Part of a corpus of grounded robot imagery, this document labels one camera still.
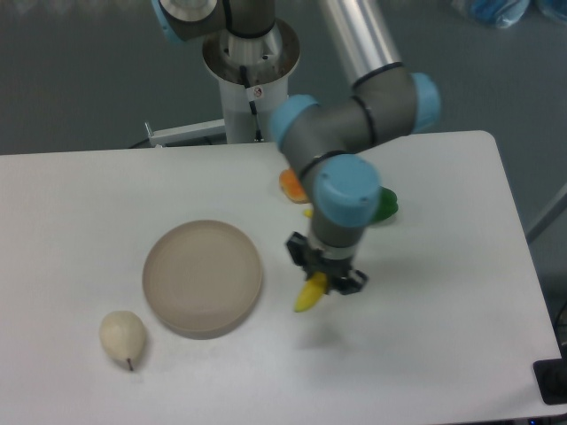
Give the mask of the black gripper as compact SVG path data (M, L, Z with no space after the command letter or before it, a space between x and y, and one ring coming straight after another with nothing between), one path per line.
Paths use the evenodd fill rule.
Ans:
M340 295L361 292L368 282L366 274L352 267L356 244L337 247L324 243L315 234L309 234L306 238L293 232L285 246L292 263L303 271L307 279L313 272L323 272L329 280L328 288Z

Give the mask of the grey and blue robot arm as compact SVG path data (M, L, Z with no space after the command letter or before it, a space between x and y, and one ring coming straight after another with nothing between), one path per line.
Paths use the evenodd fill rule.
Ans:
M361 291L368 278L353 268L353 258L382 191L361 153L428 127L440 112L435 83L404 66L378 4L319 4L353 92L332 107L289 94L299 38L273 2L156 1L152 7L165 36L202 39L227 141L274 143L306 192L314 214L308 233L287 241L293 263L307 278L324 275L328 292Z

